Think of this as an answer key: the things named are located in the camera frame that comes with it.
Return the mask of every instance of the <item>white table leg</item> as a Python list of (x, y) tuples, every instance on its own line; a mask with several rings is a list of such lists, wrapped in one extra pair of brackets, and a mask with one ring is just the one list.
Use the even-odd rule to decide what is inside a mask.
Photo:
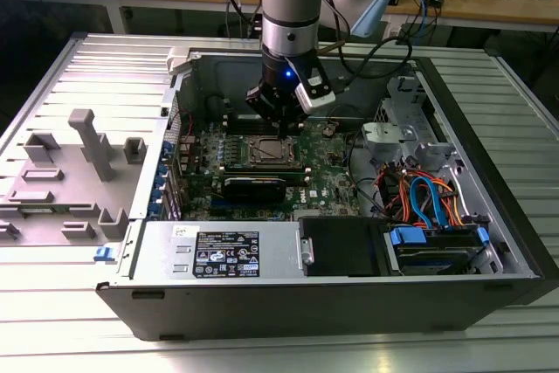
[(128, 24), (122, 14), (121, 3), (119, 0), (106, 0), (108, 18), (115, 34), (128, 34)]
[(408, 15), (385, 15), (386, 28), (384, 29), (383, 39), (397, 37), (402, 30), (402, 25), (408, 22)]

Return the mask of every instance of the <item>black plastic cover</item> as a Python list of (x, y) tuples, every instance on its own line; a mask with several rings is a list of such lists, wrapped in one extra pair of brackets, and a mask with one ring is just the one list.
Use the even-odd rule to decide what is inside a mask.
[(366, 277), (390, 275), (383, 234), (388, 226), (375, 218), (301, 218), (301, 239), (312, 241), (314, 263), (305, 274)]

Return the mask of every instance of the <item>blue latch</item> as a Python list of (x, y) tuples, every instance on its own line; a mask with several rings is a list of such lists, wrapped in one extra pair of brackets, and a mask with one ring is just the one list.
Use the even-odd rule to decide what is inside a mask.
[(478, 227), (478, 235), (480, 236), (481, 242), (483, 243), (483, 245), (489, 245), (489, 242), (491, 242), (491, 239), (489, 238), (489, 233), (487, 233), (487, 230), (485, 227)]
[(165, 175), (167, 174), (169, 170), (167, 169), (167, 167), (165, 165), (163, 165), (162, 163), (157, 165), (157, 174), (158, 175)]
[(154, 213), (160, 213), (161, 212), (161, 205), (158, 203), (149, 203), (148, 204), (148, 211), (152, 211)]
[(156, 199), (158, 199), (158, 198), (161, 198), (162, 195), (163, 195), (163, 194), (162, 194), (161, 190), (152, 190), (152, 191), (151, 191), (151, 199), (152, 199), (152, 200), (156, 200)]
[(404, 244), (426, 244), (427, 238), (423, 229), (415, 226), (397, 227), (390, 232), (390, 239), (394, 246)]
[(156, 187), (162, 187), (165, 184), (165, 180), (161, 176), (156, 176), (154, 178), (154, 185)]
[(173, 144), (171, 142), (163, 142), (163, 146), (162, 146), (162, 153), (164, 155), (172, 155), (173, 153)]
[(93, 257), (93, 261), (95, 262), (108, 262), (114, 261), (113, 258), (113, 248), (109, 246), (100, 246), (97, 248), (97, 252)]

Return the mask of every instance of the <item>motherboard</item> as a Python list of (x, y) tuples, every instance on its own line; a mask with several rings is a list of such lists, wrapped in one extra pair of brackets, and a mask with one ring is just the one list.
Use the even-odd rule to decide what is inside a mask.
[(179, 158), (184, 220), (359, 214), (345, 168), (346, 135), (325, 121), (307, 121), (285, 139), (208, 123), (182, 136)]

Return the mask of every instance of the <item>robotic arm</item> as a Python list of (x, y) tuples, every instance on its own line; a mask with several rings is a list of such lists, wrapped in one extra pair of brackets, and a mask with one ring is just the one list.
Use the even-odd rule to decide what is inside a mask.
[[(334, 0), (351, 33), (367, 37), (389, 0)], [(319, 23), (334, 27), (322, 0), (262, 0), (262, 79), (246, 102), (282, 135), (335, 101), (335, 90), (316, 51)]]

